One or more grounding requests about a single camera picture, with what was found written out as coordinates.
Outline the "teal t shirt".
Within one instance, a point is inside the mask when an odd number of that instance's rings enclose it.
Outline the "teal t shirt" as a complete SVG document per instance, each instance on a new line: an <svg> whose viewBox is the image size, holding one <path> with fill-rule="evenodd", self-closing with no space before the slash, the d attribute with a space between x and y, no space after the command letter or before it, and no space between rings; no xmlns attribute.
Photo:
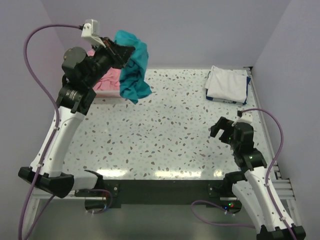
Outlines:
<svg viewBox="0 0 320 240"><path fill-rule="evenodd" d="M152 93L151 87L145 82L149 60L147 44L124 30L119 30L114 40L121 46L135 48L125 68L120 72L119 93L122 98L137 104L140 99Z"/></svg>

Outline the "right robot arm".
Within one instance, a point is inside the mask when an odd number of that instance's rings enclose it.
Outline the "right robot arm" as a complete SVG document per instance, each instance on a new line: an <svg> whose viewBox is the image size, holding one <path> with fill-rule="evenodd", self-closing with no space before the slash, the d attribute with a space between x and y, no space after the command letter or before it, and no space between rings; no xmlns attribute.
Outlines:
<svg viewBox="0 0 320 240"><path fill-rule="evenodd" d="M236 121L220 117L210 128L210 136L231 147L239 171L227 173L222 190L236 196L254 224L258 240L304 240L306 232L296 225L283 206L268 175L267 162L254 146L252 116L245 114Z"/></svg>

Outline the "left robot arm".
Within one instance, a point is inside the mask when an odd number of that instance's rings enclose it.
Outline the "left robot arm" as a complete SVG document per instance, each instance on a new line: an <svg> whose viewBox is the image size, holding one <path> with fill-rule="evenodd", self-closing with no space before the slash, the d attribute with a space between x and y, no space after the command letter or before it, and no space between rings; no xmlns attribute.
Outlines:
<svg viewBox="0 0 320 240"><path fill-rule="evenodd" d="M21 167L18 172L24 181L59 198L75 190L86 189L92 196L103 192L100 174L92 170L85 170L80 176L64 173L64 159L77 128L96 97L93 87L110 68L123 69L136 49L104 37L93 50L92 56L81 47L70 48L64 53L62 88L54 101L50 130L30 166Z"/></svg>

